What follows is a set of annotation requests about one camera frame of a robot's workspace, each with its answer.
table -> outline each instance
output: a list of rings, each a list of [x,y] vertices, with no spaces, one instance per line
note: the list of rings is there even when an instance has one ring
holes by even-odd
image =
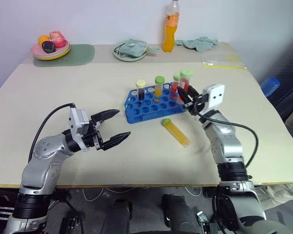
[[[107,109],[121,112],[100,126],[104,140],[122,132],[131,135],[105,152],[91,149],[67,159],[58,181],[64,187],[95,186],[214,186],[217,166],[201,124],[185,112],[170,116],[190,138],[184,148],[163,126],[161,119],[128,124],[124,102],[135,81],[167,81],[184,67],[194,68],[191,84],[201,92],[213,83],[225,85],[220,111],[232,122],[253,128],[259,137],[257,155],[248,168],[258,184],[293,182],[293,139],[274,107],[248,70],[202,67],[197,52],[178,47],[172,54],[126,63],[110,54],[110,46],[95,46],[93,61],[83,66],[35,67],[28,57],[0,89],[0,187],[18,187],[32,140],[44,118],[55,107],[74,102],[88,115]],[[40,138],[68,129],[69,110],[47,122]],[[255,140],[237,128],[247,161]]]

test tube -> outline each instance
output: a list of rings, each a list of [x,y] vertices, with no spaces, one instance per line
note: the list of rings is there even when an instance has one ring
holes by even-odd
[[[183,145],[187,147],[190,145],[189,138],[186,137],[171,121],[171,119],[167,118],[162,122],[162,125],[170,131],[170,133]]]
[[[164,82],[165,82],[165,78],[162,76],[157,76],[155,78],[155,91],[154,91],[154,96],[155,96],[154,101],[155,102],[160,101],[160,97],[162,96]]]
[[[145,85],[146,82],[143,79],[136,81],[138,100],[145,99]]]
[[[194,74],[194,70],[188,69],[188,68],[183,68],[180,71],[181,79],[180,79],[179,87],[183,88],[186,92],[189,88],[190,80],[193,74]],[[183,103],[180,96],[178,96],[178,103]]]
[[[180,72],[174,74],[174,78],[170,88],[170,98],[175,99],[178,96],[178,85],[181,79]]]

white cable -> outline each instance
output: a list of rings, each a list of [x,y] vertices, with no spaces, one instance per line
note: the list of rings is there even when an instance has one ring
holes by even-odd
[[[91,200],[89,200],[89,199],[86,197],[84,189],[82,189],[82,191],[83,191],[84,199],[85,199],[86,201],[95,201],[95,200],[97,200],[97,199],[101,196],[101,194],[102,194],[102,192],[103,192],[103,188],[101,189],[99,195],[96,196],[94,199],[91,199]]]
[[[185,187],[185,190],[186,190],[189,194],[191,194],[192,196],[199,196],[199,195],[201,195],[201,191],[202,191],[202,189],[201,189],[199,194],[193,194],[193,193],[191,193],[186,187]]]
[[[109,188],[106,188],[106,189],[107,189],[108,191],[112,192],[112,193],[123,194],[123,193],[127,193],[128,191],[133,190],[133,189],[136,189],[136,188],[127,189],[127,190],[125,190],[125,191],[121,191],[121,192],[114,191],[114,190],[109,189]]]
[[[53,207],[55,207],[56,204],[57,204],[58,202],[59,202],[59,201],[53,201],[53,202],[49,205],[48,210],[51,210]]]

test tube rack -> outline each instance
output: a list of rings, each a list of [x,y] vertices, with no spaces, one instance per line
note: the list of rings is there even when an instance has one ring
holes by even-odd
[[[170,92],[171,83],[163,85],[162,96],[154,96],[154,86],[145,87],[145,98],[138,100],[137,90],[131,90],[125,101],[125,113],[128,123],[138,123],[154,118],[161,118],[185,111],[183,104],[178,104],[177,94]]]

green test tube cap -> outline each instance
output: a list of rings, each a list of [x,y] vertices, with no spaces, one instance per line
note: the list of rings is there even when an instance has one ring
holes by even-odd
[[[164,84],[164,82],[165,82],[165,78],[163,76],[157,76],[155,78],[155,83],[156,84]]]
[[[190,68],[183,68],[180,71],[180,75],[182,78],[191,78],[191,76],[193,76],[194,73],[195,73],[195,71]]]
[[[180,81],[180,79],[181,79],[180,72],[176,72],[176,73],[174,74],[174,80],[175,80],[175,81]]]
[[[171,119],[166,118],[166,119],[164,119],[164,121],[162,122],[162,125],[165,127],[169,122],[171,122]]]

